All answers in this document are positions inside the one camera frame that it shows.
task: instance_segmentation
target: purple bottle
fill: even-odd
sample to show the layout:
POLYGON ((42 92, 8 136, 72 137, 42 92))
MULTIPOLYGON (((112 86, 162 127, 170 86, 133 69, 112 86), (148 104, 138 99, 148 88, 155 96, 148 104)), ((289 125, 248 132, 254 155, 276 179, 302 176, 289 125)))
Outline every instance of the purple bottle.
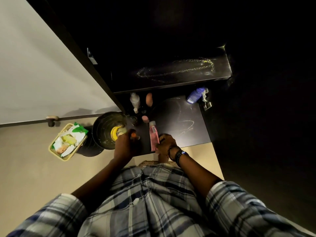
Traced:
POLYGON ((198 99, 201 98, 202 92, 205 90, 204 87, 197 88, 196 90, 192 91, 191 94, 187 98, 187 102, 190 104, 196 103, 198 99))

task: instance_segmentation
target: round black container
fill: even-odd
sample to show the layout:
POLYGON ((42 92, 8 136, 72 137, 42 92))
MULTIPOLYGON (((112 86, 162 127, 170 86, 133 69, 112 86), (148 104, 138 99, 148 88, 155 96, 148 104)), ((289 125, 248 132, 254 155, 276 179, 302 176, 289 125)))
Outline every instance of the round black container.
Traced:
POLYGON ((92 126, 85 126, 85 129, 88 130, 87 138, 82 146, 77 150, 77 153, 86 157, 99 155, 104 149, 95 143, 92 137, 92 126))
POLYGON ((113 127, 126 126, 126 117, 121 112, 110 111, 99 116, 92 127, 92 137, 96 144, 106 150, 115 149, 115 141, 111 138, 113 127))

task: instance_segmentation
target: white wall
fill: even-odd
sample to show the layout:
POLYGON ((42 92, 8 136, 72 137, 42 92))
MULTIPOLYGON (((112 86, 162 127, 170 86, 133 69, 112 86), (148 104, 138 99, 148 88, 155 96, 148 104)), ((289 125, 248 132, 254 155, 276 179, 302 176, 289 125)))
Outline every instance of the white wall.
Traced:
POLYGON ((26 0, 0 0, 0 124, 119 111, 26 0))

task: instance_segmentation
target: plaid shirt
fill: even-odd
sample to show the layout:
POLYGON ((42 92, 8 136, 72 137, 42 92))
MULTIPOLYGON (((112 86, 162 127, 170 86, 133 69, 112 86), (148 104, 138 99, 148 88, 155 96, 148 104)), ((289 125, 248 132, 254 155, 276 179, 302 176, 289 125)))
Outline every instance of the plaid shirt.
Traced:
POLYGON ((302 236, 233 182, 196 194, 181 169, 168 164, 123 169, 109 196, 88 215, 69 194, 58 195, 8 236, 302 236))

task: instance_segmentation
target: person's right arm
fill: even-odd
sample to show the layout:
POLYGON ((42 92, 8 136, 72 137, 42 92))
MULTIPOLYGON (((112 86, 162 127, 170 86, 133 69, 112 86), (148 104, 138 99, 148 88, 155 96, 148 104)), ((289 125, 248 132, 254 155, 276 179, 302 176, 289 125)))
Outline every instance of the person's right arm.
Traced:
MULTIPOLYGON (((171 135, 163 134, 157 145, 159 152, 174 160, 181 150, 171 135)), ((290 225, 285 218, 269 210, 262 201, 249 194, 239 185, 222 181, 189 155, 179 159, 195 189, 206 198, 206 214, 215 220, 224 235, 231 236, 303 236, 301 231, 290 225)))

